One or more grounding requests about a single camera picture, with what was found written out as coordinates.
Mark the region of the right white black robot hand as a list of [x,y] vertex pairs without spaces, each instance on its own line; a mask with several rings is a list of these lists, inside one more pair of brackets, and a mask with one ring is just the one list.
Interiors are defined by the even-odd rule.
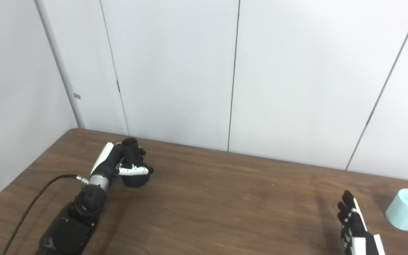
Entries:
[[338,202],[337,217],[341,223],[340,238],[345,255],[385,255],[379,234],[367,230],[358,202],[349,190]]

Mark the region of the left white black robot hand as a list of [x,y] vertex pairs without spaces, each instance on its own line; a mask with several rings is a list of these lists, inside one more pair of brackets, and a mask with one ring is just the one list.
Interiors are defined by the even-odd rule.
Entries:
[[154,169],[144,163],[146,154],[136,139],[120,143],[108,142],[98,156],[91,174],[106,176],[144,176],[154,173]]

